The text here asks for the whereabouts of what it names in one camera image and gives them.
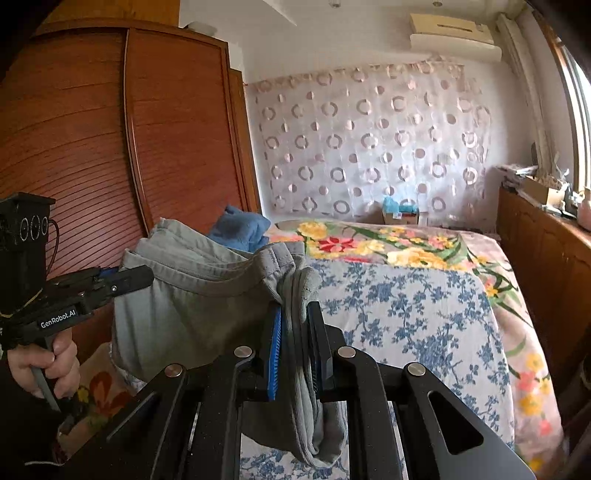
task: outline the window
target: window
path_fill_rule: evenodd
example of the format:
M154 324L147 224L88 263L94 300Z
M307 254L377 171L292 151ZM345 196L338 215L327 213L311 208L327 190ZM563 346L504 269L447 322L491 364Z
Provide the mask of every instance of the window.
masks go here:
M566 91L573 132L573 187L575 191L581 192L585 187L591 187L591 84L542 16L537 12L534 16L554 55Z

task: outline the blue towel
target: blue towel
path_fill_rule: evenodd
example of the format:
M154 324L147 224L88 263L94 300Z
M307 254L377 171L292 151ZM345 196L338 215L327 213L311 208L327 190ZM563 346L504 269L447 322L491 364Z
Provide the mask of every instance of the blue towel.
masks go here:
M269 243L263 234L270 226L271 222L262 215L228 205L207 236L224 247L256 252Z

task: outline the ceiling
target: ceiling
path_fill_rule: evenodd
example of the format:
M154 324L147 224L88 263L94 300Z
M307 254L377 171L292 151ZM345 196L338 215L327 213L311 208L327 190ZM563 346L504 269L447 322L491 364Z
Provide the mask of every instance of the ceiling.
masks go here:
M435 7L434 0L340 0L340 8L332 8L329 0L181 0L179 26L200 21L216 27L217 37L243 44L261 31L276 34L312 17L330 21L356 10L387 11L388 15L434 13L491 23L499 12L523 5L522 0L440 1L442 6Z

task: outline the white wall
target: white wall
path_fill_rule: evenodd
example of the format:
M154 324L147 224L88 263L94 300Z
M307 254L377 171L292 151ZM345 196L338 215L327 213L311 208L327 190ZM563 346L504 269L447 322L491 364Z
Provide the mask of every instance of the white wall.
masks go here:
M215 38L218 40L223 40L228 42L228 53L230 55L230 67L235 70L240 70L244 72L244 57L242 54L242 48L238 43L234 40L234 36L232 35L232 30L223 23L219 22L210 22L208 21L207 16L199 12L196 2L192 2L189 0L182 0L180 2L180 10L178 13L178 26L180 28L184 28L191 22L202 22L207 25L211 25L217 29L216 34L214 35Z
M537 71L537 83L542 97L544 122L550 137L553 154L560 153L558 167L569 169L568 180L573 180L573 134L570 127L566 92L548 42L530 11L523 12L517 23L530 45Z
M281 31L261 31L242 45L245 81L254 82L277 76L305 73L337 66L368 63L415 61L428 54L410 52L410 20L394 8L334 9L310 11L298 25L285 25ZM467 77L474 77L483 92L482 103L492 116L492 141L488 165L531 162L533 138L530 119L517 78L505 62L496 64L462 61ZM253 145L258 128L251 126ZM260 185L264 159L255 150ZM501 176L488 175L486 197L489 215L496 218ZM274 219L267 207L264 212Z

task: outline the blue floral sheet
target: blue floral sheet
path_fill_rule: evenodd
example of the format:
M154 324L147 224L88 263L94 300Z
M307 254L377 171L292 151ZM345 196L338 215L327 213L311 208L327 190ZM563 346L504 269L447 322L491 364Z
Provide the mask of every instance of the blue floral sheet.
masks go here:
M349 345L396 367L421 362L513 446L509 371L495 317L476 276L331 260L315 260L311 266L322 277L324 321L341 328ZM245 480L349 477L348 452L331 468L313 469L245 436L240 463Z

